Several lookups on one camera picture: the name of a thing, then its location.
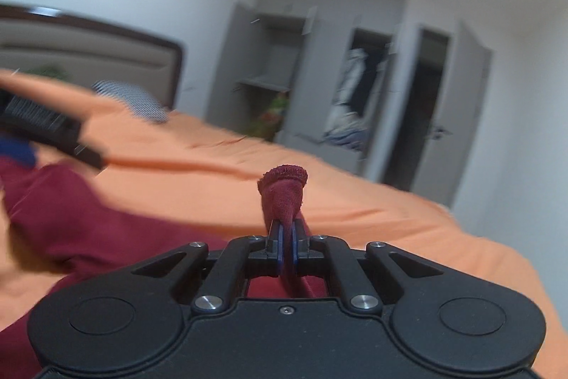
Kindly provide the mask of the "orange bed cover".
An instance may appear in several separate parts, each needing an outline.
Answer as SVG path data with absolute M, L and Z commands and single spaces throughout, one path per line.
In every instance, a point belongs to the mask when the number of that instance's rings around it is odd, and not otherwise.
M 2 72 L 1 87 L 81 119 L 83 140 L 100 149 L 107 161 L 104 170 L 95 171 L 38 147 L 28 167 L 65 164 L 113 210 L 193 226 L 225 243 L 265 232 L 257 185 L 264 173 L 283 164 L 305 168 L 300 211 L 312 233 L 335 235 L 354 248 L 387 242 L 522 292 L 547 323 L 536 372 L 544 378 L 566 376 L 567 334 L 536 271 L 514 250 L 464 232 L 444 207 L 181 113 L 165 124 L 153 124 L 114 99 L 11 70 Z M 1 331 L 28 314 L 68 274 L 24 244 L 4 199 L 1 186 Z

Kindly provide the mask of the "colourful bag in wardrobe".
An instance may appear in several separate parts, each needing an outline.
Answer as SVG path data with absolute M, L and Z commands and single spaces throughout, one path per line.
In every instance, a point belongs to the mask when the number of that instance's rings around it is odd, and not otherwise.
M 279 92 L 269 103 L 269 106 L 260 113 L 259 117 L 252 120 L 246 129 L 248 136 L 257 137 L 265 141 L 274 141 L 276 134 L 281 129 L 289 104 L 287 92 Z

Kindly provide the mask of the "brown padded headboard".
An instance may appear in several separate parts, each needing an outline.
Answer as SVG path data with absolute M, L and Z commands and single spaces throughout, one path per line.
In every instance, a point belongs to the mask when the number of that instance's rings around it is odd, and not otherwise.
M 3 68 L 51 67 L 81 87 L 130 83 L 171 109 L 182 61 L 182 47 L 167 38 L 52 8 L 1 6 Z

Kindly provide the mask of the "dark red garment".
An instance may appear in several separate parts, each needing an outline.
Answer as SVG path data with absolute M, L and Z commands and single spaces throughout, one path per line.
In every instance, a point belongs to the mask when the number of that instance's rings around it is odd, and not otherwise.
M 258 181 L 267 230 L 273 220 L 285 225 L 286 241 L 298 219 L 308 174 L 301 166 L 277 166 Z M 30 168 L 1 158 L 4 206 L 15 232 L 38 257 L 61 266 L 61 288 L 102 273 L 134 265 L 189 242 L 222 249 L 225 242 L 189 225 L 132 215 L 105 206 L 82 176 L 65 164 Z M 286 270 L 279 279 L 255 279 L 248 295 L 261 298 L 324 297 L 326 284 Z M 1 378 L 33 378 L 42 369 L 27 335 L 29 313 L 1 331 Z

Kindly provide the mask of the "folded blue striped clothes pile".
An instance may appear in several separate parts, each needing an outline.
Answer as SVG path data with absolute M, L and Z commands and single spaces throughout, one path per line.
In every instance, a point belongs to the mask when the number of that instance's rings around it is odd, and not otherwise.
M 359 123 L 351 123 L 324 135 L 326 143 L 361 152 L 368 141 L 369 129 Z

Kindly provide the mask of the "hanging clothes in wardrobe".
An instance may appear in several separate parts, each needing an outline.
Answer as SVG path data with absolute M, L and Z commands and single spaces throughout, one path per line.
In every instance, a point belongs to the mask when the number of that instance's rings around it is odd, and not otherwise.
M 349 50 L 326 120 L 326 135 L 368 128 L 384 56 L 382 49 Z

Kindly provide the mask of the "checkered pillow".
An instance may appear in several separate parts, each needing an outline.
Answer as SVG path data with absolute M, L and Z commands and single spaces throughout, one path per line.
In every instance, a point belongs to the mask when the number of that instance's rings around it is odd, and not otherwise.
M 136 117 L 154 123 L 166 123 L 169 121 L 169 115 L 165 111 L 165 107 L 140 86 L 102 80 L 95 82 L 92 85 L 92 90 L 99 95 L 124 103 Z

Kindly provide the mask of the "grey wardrobe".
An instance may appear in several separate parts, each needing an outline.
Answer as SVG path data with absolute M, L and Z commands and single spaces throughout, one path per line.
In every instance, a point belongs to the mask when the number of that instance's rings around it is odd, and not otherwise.
M 406 0 L 257 0 L 233 7 L 205 113 L 246 133 L 279 92 L 274 142 L 342 170 L 453 204 L 479 125 L 492 52 L 464 22 L 409 24 Z M 382 49 L 369 138 L 359 152 L 324 129 L 350 49 Z

